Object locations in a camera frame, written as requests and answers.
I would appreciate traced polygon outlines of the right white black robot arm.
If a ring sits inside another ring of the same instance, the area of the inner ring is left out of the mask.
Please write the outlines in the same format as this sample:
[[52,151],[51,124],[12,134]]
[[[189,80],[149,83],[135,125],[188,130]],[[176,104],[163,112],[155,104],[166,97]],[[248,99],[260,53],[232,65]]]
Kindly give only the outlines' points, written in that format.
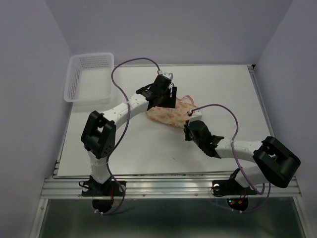
[[238,164],[236,175],[228,180],[228,188],[233,193],[262,183],[286,188],[301,164],[293,152],[272,136],[262,141],[232,141],[212,135],[201,120],[186,121],[184,134],[186,141],[193,141],[209,157],[256,164],[249,168]]

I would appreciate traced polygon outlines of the floral mesh laundry bag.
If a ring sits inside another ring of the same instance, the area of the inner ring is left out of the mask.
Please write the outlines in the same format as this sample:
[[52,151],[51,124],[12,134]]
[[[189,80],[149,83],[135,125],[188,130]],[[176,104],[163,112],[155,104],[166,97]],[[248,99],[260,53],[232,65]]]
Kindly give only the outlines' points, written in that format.
[[154,107],[145,114],[153,121],[183,128],[185,122],[190,119],[188,112],[196,107],[192,97],[185,95],[182,98],[176,98],[175,108]]

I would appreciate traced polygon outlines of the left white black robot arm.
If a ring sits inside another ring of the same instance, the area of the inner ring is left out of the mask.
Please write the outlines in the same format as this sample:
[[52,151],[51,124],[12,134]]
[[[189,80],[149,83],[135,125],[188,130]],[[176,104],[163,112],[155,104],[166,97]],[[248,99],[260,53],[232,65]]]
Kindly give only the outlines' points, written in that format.
[[118,188],[120,195],[124,194],[125,182],[112,181],[108,166],[109,157],[120,142],[115,138],[116,131],[151,108],[175,108],[177,88],[172,79],[172,73],[160,74],[152,84],[138,89],[126,103],[102,113],[90,113],[81,135],[91,166],[89,179],[79,182],[82,196],[108,196],[113,188]]

